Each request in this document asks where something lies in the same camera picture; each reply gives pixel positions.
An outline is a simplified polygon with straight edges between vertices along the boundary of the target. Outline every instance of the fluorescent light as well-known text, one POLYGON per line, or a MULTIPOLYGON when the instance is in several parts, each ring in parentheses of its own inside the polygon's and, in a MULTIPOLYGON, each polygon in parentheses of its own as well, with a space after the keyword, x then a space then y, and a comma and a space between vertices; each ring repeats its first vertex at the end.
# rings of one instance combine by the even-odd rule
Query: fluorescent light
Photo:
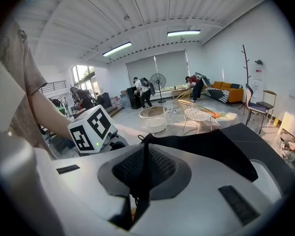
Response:
POLYGON ((180 35, 188 35, 188 34, 199 34, 200 30, 176 30, 176 31, 170 31, 167 33, 168 37, 171 36, 180 36, 180 35))
POLYGON ((103 56, 106 57, 106 56, 108 56, 110 54, 113 54, 115 52, 120 51, 121 49, 127 48, 128 46, 131 46, 131 43, 130 42, 125 43, 125 44, 122 44, 122 45, 119 45, 119 46, 111 49, 110 51, 103 53, 103 56))

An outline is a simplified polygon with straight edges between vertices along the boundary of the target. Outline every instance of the wooden chair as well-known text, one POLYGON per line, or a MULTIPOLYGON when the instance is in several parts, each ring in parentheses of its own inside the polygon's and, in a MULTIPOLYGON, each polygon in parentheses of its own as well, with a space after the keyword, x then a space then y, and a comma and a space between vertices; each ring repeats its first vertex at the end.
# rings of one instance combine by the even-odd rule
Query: wooden chair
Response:
POLYGON ((173 101, 172 101, 172 110, 171 110, 171 115, 170 118, 172 117, 173 114, 173 110, 177 109, 177 114, 179 114, 179 107, 180 104, 178 103, 178 100, 182 100, 182 99, 190 99, 190 94, 191 94, 191 89, 183 92, 181 95, 177 96, 173 101))
POLYGON ((210 120, 210 126, 211 126, 211 131, 212 131, 212 122, 211 122, 211 118, 212 118, 212 114, 214 114, 214 112, 210 111, 209 109, 205 109, 197 104, 194 104, 192 102, 189 101, 185 101, 185 100, 178 100, 178 103, 185 115, 185 125, 183 127, 182 133, 181 135, 183 136, 183 132, 185 130, 186 127, 186 123, 187 120, 193 120, 194 122, 196 122, 197 126, 199 124, 198 127, 198 131, 197 133, 199 133, 199 129, 201 126, 201 123, 206 121, 206 120, 210 120))

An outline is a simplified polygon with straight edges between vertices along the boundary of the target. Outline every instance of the white ceiling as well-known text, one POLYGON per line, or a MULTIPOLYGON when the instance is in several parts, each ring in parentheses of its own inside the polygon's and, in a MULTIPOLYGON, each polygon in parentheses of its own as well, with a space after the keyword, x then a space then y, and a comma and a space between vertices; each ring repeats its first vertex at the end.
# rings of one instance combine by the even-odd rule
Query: white ceiling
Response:
POLYGON ((146 49, 204 44, 264 0, 35 0, 16 10, 38 64, 111 63, 146 49), (167 31, 201 30, 167 37, 167 31), (103 57, 111 48, 132 46, 103 57))

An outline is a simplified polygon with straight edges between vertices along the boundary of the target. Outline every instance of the standing fan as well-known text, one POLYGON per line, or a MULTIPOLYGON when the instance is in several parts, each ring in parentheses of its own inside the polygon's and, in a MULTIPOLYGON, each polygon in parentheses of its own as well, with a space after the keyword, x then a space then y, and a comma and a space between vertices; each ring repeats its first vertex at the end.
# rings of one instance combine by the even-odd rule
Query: standing fan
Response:
POLYGON ((159 90, 159 94, 161 96, 161 99, 158 101, 158 103, 164 103, 166 100, 162 99, 162 93, 161 93, 161 89, 164 88, 164 86, 166 84, 166 79, 165 79, 164 75, 160 74, 160 73, 153 74, 150 79, 150 83, 152 83, 154 88, 158 88, 158 90, 159 90))

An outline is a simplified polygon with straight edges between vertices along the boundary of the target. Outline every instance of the black pants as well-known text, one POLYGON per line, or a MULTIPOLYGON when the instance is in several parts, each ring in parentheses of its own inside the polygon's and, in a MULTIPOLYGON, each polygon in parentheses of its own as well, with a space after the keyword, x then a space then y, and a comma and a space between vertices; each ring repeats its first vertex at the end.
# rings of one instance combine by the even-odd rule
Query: black pants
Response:
POLYGON ((147 101, 147 104, 151 107, 152 106, 152 104, 151 104, 151 102, 150 102, 150 97, 151 97, 151 90, 147 90, 146 92, 143 92, 142 94, 141 94, 141 105, 142 105, 142 107, 143 108, 145 108, 146 106, 145 106, 145 104, 144 104, 144 101, 146 100, 147 101))
POLYGON ((200 80, 198 83, 196 83, 195 87, 192 90, 193 100, 200 98, 202 88, 203 88, 203 81, 200 80))

